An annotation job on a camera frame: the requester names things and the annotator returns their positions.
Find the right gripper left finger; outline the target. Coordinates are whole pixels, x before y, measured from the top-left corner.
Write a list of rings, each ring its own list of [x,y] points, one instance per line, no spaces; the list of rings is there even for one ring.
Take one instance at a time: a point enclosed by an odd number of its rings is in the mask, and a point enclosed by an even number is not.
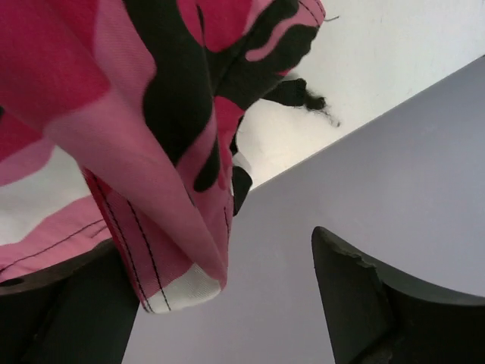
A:
[[[3,364],[123,360],[139,308],[111,240],[1,284]]]

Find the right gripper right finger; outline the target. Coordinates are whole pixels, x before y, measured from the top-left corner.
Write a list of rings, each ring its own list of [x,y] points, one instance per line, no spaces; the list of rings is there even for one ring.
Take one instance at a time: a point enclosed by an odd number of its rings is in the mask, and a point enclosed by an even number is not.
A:
[[[484,298],[392,267],[323,227],[314,269],[337,363],[482,363]]]

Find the pink camouflage trousers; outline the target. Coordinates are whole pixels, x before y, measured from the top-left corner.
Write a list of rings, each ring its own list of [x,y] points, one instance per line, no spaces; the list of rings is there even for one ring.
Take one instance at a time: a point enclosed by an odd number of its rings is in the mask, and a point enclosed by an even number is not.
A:
[[[148,312],[226,286],[247,109],[305,57],[320,1],[3,1],[1,280],[112,237]]]

